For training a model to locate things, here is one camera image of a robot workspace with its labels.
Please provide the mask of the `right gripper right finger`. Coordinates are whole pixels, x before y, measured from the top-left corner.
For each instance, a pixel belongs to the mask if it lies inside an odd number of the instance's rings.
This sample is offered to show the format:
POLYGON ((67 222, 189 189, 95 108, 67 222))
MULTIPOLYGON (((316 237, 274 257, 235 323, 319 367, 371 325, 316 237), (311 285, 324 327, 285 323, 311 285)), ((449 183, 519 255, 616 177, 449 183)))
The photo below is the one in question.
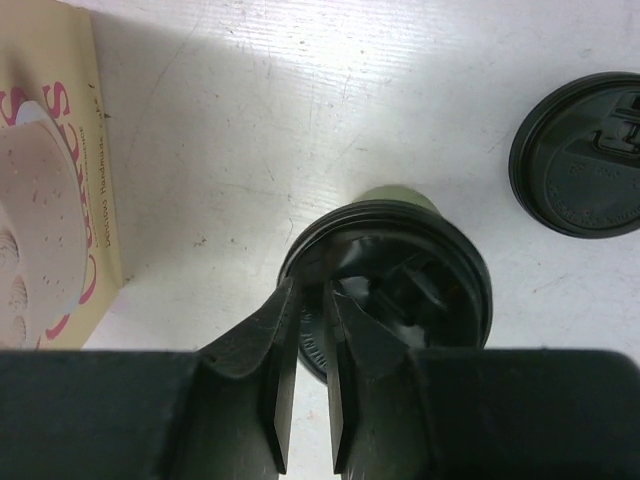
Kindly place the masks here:
POLYGON ((635 479, 639 369, 602 350, 412 348, 324 294, 344 479, 635 479))

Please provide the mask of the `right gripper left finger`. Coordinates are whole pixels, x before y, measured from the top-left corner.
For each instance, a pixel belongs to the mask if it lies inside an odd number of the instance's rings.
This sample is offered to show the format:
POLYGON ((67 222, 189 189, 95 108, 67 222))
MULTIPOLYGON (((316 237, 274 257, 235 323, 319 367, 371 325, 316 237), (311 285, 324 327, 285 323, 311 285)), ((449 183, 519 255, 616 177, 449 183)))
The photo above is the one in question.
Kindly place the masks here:
POLYGON ((298 285, 197 351, 5 351, 5 479, 276 479, 287 469, 298 285))

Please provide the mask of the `brown paper takeout bag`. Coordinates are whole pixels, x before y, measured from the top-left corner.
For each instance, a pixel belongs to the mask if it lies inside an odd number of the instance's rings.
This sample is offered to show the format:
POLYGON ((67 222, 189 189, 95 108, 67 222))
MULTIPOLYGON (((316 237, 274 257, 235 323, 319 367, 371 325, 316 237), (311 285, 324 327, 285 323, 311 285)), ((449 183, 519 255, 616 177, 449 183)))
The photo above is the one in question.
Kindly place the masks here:
POLYGON ((1 345, 82 347, 122 287, 91 17, 1 5, 1 345))

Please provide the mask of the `green paper coffee cup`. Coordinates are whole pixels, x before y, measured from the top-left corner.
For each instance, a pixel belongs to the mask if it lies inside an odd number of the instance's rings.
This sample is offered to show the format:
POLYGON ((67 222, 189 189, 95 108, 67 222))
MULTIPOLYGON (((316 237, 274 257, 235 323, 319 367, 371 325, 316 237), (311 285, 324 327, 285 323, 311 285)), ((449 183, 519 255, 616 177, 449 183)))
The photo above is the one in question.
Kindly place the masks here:
POLYGON ((437 207, 426 196, 405 185, 395 184, 378 186, 360 194, 353 200, 353 202, 373 200, 406 202, 429 210, 435 214, 440 214, 437 207))

